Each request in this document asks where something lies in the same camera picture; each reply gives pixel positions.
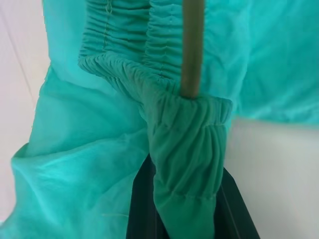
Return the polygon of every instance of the white background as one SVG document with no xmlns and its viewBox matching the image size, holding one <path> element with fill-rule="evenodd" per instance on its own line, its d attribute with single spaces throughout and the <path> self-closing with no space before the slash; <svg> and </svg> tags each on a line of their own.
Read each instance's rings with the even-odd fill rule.
<svg viewBox="0 0 319 239">
<path fill-rule="evenodd" d="M 0 0 L 0 221 L 14 207 L 10 158 L 28 141 L 49 65 L 40 0 Z M 226 168 L 262 239 L 319 239 L 319 129 L 237 119 Z"/>
</svg>

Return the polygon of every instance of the turquoise cloth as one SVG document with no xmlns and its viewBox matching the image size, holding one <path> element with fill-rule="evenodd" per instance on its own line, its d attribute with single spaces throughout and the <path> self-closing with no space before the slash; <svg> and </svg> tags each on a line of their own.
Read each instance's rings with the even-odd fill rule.
<svg viewBox="0 0 319 239">
<path fill-rule="evenodd" d="M 109 2 L 44 1 L 51 66 L 0 238 L 125 238 L 148 153 L 171 237 L 211 238 L 229 100 L 245 117 L 319 122 L 316 0 L 207 0 L 196 101 L 178 96 L 181 1 Z"/>
</svg>

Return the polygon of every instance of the teal fabric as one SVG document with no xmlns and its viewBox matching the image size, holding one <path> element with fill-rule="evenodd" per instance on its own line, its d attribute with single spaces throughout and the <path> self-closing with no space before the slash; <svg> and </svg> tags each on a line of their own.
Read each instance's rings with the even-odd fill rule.
<svg viewBox="0 0 319 239">
<path fill-rule="evenodd" d="M 178 96 L 181 0 L 43 5 L 51 66 L 0 238 L 125 238 L 148 153 L 172 238 L 211 238 L 230 100 L 240 116 L 319 122 L 316 0 L 207 0 L 195 101 Z"/>
</svg>

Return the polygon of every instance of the green fabric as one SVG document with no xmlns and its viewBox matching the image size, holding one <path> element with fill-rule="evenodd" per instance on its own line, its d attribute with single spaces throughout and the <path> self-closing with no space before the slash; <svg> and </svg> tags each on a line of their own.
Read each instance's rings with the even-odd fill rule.
<svg viewBox="0 0 319 239">
<path fill-rule="evenodd" d="M 245 117 L 319 122 L 316 0 L 207 0 L 195 101 L 178 96 L 181 0 L 43 4 L 51 66 L 0 238 L 125 238 L 148 153 L 171 237 L 211 238 L 229 100 Z"/>
</svg>

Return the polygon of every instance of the black plastic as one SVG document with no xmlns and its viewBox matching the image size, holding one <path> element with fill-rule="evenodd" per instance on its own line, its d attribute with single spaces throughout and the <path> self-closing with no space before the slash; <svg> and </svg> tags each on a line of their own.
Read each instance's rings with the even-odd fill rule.
<svg viewBox="0 0 319 239">
<path fill-rule="evenodd" d="M 154 205 L 155 170 L 148 156 L 135 177 L 126 239 L 169 239 Z M 226 169 L 212 223 L 215 239 L 260 239 L 235 180 Z"/>
</svg>

